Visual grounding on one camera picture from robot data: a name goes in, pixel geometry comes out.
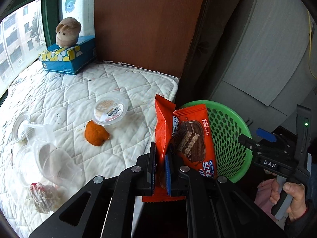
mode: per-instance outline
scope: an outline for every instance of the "leaf sticker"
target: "leaf sticker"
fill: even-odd
[[[76,0],[66,0],[65,1],[65,11],[72,12],[75,9]]]

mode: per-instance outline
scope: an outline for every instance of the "yellow cable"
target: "yellow cable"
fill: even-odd
[[[308,56],[308,68],[310,73],[312,74],[312,76],[317,80],[317,78],[315,77],[315,75],[313,74],[311,68],[310,68],[310,57],[312,54],[312,25],[311,25],[311,21],[310,21],[310,14],[309,11],[307,10],[308,13],[308,21],[309,21],[309,56]]]

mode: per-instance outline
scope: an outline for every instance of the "tree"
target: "tree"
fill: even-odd
[[[30,37],[34,38],[35,37],[35,41],[40,43],[40,38],[39,38],[39,31],[37,29],[37,18],[36,18],[36,13],[34,14],[34,18],[32,20],[32,26],[30,27],[31,33],[30,33]]]

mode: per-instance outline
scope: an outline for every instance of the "metal screw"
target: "metal screw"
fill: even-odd
[[[131,168],[131,170],[132,170],[132,172],[134,172],[134,173],[138,173],[138,172],[140,172],[140,171],[142,170],[142,168],[141,168],[141,166],[133,166],[133,167]]]
[[[94,183],[101,183],[103,182],[103,177],[102,176],[96,176],[94,178]]]
[[[190,168],[188,166],[181,166],[180,167],[180,170],[183,172],[183,173],[186,173],[190,170]]]
[[[225,176],[219,176],[219,177],[217,178],[217,180],[218,180],[218,182],[220,182],[220,183],[225,183],[225,182],[227,182],[227,178],[226,178]]]

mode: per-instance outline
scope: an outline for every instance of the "white quilted mattress pad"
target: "white quilted mattress pad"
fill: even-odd
[[[32,122],[53,126],[56,145],[82,167],[88,182],[96,175],[117,176],[148,152],[156,125],[154,97],[158,93],[172,101],[177,88],[167,75],[112,63],[91,63],[75,76],[45,72],[39,61],[24,70],[0,107],[0,209],[15,232],[27,238],[53,213],[38,213],[31,199],[16,206],[5,186],[12,155],[25,145],[14,143],[11,137],[21,112],[28,111]],[[107,129],[110,140],[95,147],[84,137],[85,126],[96,101],[114,90],[127,98],[128,111],[118,127]]]

